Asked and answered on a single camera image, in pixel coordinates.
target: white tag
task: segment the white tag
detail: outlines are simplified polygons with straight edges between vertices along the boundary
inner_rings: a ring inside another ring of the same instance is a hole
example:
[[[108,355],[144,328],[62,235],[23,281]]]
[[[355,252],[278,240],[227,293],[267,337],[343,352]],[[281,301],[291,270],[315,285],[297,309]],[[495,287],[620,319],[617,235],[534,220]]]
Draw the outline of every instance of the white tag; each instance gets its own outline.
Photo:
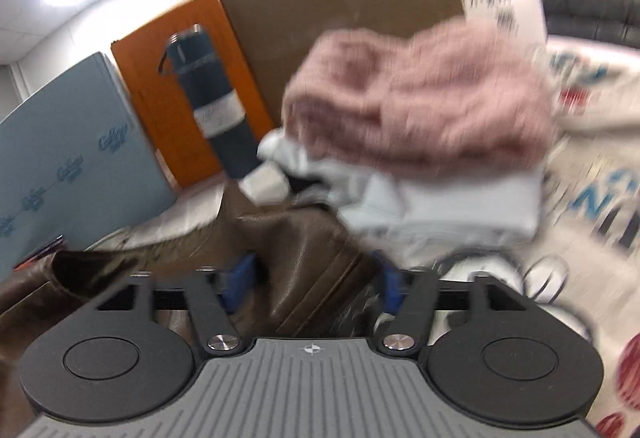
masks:
[[[193,118],[205,138],[213,138],[244,120],[244,107],[234,89],[222,98],[198,107]]]

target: brown leather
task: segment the brown leather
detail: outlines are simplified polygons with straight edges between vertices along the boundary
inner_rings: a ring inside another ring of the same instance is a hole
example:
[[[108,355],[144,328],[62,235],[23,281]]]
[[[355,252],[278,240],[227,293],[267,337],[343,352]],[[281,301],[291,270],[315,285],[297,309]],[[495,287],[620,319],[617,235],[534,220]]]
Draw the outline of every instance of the brown leather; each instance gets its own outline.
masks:
[[[178,239],[46,257],[0,284],[0,437],[16,436],[34,418],[17,365],[37,336],[134,269],[165,277],[203,265],[224,268],[248,251],[258,255],[264,278],[232,317],[248,339],[331,336],[340,309],[376,272],[330,212],[284,206],[267,211],[232,185],[216,220]],[[164,311],[158,321],[191,339],[185,312]]]

